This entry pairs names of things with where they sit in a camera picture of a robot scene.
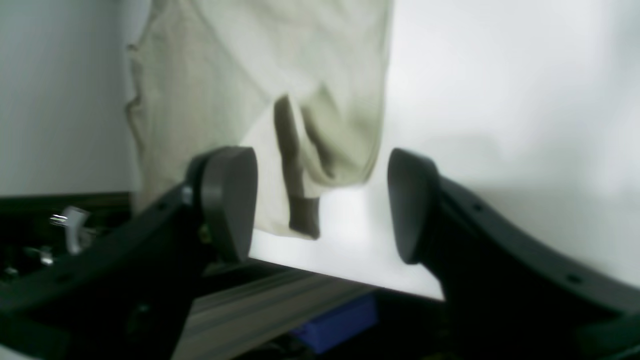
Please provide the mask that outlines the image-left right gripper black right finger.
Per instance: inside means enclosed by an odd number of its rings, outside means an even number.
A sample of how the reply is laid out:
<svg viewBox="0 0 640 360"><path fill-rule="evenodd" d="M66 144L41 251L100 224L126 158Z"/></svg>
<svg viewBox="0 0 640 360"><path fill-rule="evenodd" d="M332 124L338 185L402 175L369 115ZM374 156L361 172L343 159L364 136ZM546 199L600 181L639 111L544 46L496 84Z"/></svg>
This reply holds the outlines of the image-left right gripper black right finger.
<svg viewBox="0 0 640 360"><path fill-rule="evenodd" d="M562 255L418 153L394 148L398 255L439 282L466 360L637 360L639 290Z"/></svg>

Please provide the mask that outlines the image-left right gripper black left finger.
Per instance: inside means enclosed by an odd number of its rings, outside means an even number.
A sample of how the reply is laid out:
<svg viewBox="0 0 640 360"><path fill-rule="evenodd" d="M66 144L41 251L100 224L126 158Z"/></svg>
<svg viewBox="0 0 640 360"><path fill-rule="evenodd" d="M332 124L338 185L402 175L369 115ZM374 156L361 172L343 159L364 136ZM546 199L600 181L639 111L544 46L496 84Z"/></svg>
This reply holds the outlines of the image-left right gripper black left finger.
<svg viewBox="0 0 640 360"><path fill-rule="evenodd" d="M182 183L89 249L1 289L1 349L34 360L169 360L208 265L249 258L258 160L195 157Z"/></svg>

